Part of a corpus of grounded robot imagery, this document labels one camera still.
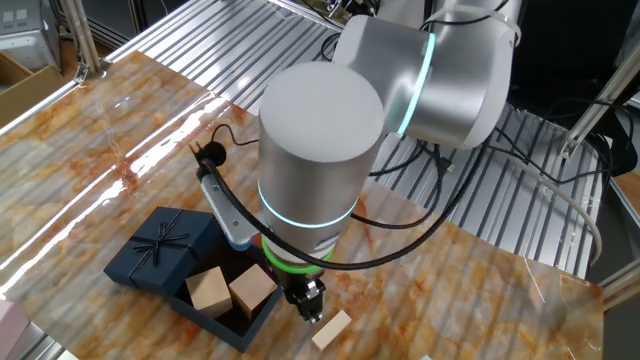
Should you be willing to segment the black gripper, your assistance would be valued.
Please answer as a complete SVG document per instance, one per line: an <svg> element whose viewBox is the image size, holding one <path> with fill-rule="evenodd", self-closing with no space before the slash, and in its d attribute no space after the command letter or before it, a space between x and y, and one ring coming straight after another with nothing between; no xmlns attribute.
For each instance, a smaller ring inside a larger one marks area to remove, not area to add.
<svg viewBox="0 0 640 360"><path fill-rule="evenodd" d="M323 318L323 293L326 290L321 280L323 271L307 274L285 272L282 285L288 301L294 301L299 315L312 324Z"/></svg>

